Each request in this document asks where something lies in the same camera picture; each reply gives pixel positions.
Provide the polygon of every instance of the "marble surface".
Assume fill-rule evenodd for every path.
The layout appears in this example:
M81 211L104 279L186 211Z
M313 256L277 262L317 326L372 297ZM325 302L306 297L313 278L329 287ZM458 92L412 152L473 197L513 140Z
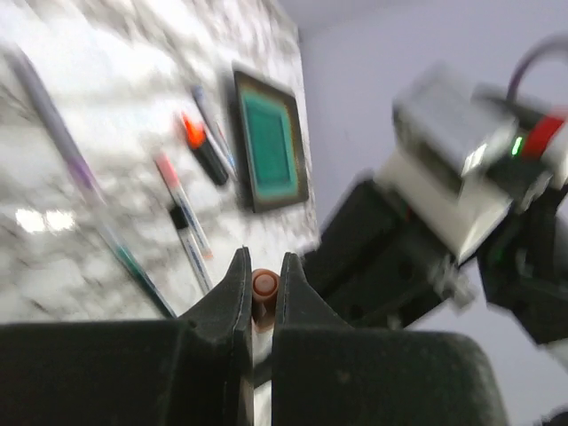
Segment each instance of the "marble surface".
M0 43L34 63L125 240L177 313L201 291L165 209L157 150L170 155L209 238L214 283L242 245L253 268L278 272L286 251L316 242L313 194L245 213L233 187L208 181L175 125L181 111L199 117L186 87L200 83L232 139L220 80L238 61L294 91L310 170L297 31L268 0L0 0L0 11ZM100 239L5 61L0 162L0 321L158 316Z

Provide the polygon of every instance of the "pen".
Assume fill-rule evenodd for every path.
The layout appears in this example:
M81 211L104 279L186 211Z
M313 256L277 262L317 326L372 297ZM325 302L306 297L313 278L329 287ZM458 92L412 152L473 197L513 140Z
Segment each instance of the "pen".
M214 146L217 146L217 149L221 151L224 157L226 157L229 162L229 167L234 175L232 176L232 178L235 178L236 163L233 157L233 153L231 153L231 149L229 148L225 138L221 134L221 130L219 129L219 126L216 123L213 114L211 113L211 108L209 107L209 103L205 98L205 92L203 88L199 85L195 85L191 88L191 93L193 100L195 101L195 105L197 106L201 117L203 117L205 125L209 129L212 144Z
M229 180L231 170L226 166L226 158L217 153L201 123L194 124L185 114L182 114L181 118L185 128L187 147L211 181L217 186L225 185Z
M171 164L170 159L166 154L158 154L154 158L154 162L162 175L164 183L168 187L168 191L170 191L172 200L184 211L187 223L189 224L190 230L193 232L193 236L197 242L200 252L205 257L212 257L213 254L211 252L209 242L207 241L207 237L205 236L205 232L203 231L203 228L201 228L201 225L197 220L197 216L193 212L189 199L185 194L184 187L181 185L178 174Z
M101 238L160 313L166 318L176 318L176 313L160 295L150 277L144 272L118 233L111 226L110 217L105 214L106 204L97 181L67 130L67 126L53 104L49 93L43 86L34 66L22 51L14 52L9 60L15 75L50 134L53 144L67 164L77 189L85 199L85 202L91 207Z
M185 253L187 254L189 264L192 266L193 272L195 273L197 283L205 296L213 288L213 286L211 285L211 279L207 273L205 262L203 262L203 258L197 249L195 238L193 237L190 226L187 222L187 216L181 206L174 202L173 207L170 209L170 217L176 227L177 236L179 237Z

